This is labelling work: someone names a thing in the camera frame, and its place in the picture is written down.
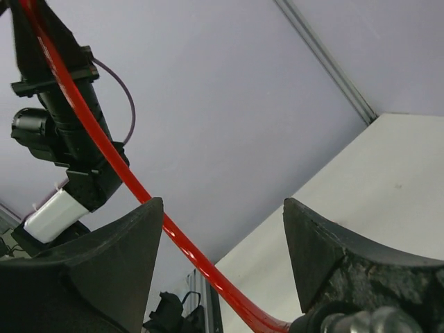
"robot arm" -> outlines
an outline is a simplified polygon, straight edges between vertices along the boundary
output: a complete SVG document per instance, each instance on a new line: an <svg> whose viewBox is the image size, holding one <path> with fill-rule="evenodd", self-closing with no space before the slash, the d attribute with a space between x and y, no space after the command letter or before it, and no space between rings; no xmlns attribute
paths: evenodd
<svg viewBox="0 0 444 333"><path fill-rule="evenodd" d="M91 49L78 45L71 31L44 0L36 3L77 88L112 142L92 86L99 74ZM14 232L16 240L25 250L35 252L33 248L45 248L45 244L55 241L79 218L104 205L122 181L91 140L60 90L20 1L11 0L8 6L12 13L17 66L22 75L19 82L12 84L12 89L19 97L37 95L42 104L42 108L24 108L14 116L11 136L27 147L32 156L67 168L69 180ZM123 143L112 143L129 165Z"/></svg>

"white table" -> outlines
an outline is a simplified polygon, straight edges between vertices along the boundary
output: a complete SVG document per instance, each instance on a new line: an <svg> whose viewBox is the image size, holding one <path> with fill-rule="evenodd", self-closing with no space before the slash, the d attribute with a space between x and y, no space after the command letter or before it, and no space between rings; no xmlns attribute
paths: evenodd
<svg viewBox="0 0 444 333"><path fill-rule="evenodd" d="M444 117L381 116L293 197L384 245L444 259ZM217 266L274 317L301 315L282 207ZM221 313L225 333L251 332L222 299Z"/></svg>

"red cable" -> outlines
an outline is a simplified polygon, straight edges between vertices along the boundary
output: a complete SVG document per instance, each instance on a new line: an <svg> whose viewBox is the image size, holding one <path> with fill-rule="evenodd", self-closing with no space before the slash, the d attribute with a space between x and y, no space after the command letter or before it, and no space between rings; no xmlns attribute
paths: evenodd
<svg viewBox="0 0 444 333"><path fill-rule="evenodd" d="M65 64L54 47L49 36L43 29L43 24L35 9L35 0L20 0L24 7L26 15L33 27L40 46L46 57L49 67L60 89L66 97L68 103L73 108L77 117L82 122L90 137L94 140L102 154L112 165L119 177L131 190L140 203L145 203L151 199L150 194L145 190L142 184L134 176L126 163L122 160L120 154L111 144L100 125L90 112L88 105L83 100L76 84L72 80ZM225 301L237 312L244 322L256 333L272 333L289 331L289 323L279 321L269 316L244 294L242 294L223 274L202 254L197 247L183 234L178 226L164 215L163 230L169 235L171 240L181 249L193 265L208 279L210 284L225 299Z"/></svg>

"red tube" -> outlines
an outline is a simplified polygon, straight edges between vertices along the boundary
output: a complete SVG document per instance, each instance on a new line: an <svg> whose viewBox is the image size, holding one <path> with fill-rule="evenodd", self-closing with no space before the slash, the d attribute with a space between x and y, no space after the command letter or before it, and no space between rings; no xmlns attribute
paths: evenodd
<svg viewBox="0 0 444 333"><path fill-rule="evenodd" d="M33 30L39 40L40 46L45 54L55 79L60 89L73 108L77 117L82 122L88 134L94 140L102 154L112 165L114 170L131 190L140 203L145 203L151 199L150 194L134 176L126 163L122 160L114 146L102 131L100 125L90 112L76 84L71 78L62 58L45 33L43 25L40 23L38 12L35 10L35 0L20 0L26 15L32 24ZM242 294L223 274L202 254L197 247L183 234L178 226L164 215L163 230L169 235L171 240L181 249L193 265L208 279L210 284L225 299L225 301L237 312L244 322L256 333L287 333L289 323L279 321L269 316Z"/></svg>

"white plastic part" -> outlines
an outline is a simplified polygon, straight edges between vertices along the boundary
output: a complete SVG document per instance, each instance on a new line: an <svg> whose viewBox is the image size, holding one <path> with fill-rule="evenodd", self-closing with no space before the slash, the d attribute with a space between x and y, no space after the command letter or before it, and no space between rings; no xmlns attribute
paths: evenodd
<svg viewBox="0 0 444 333"><path fill-rule="evenodd" d="M38 241L49 243L87 213L88 210L76 199L59 189L26 220L24 229Z"/></svg>

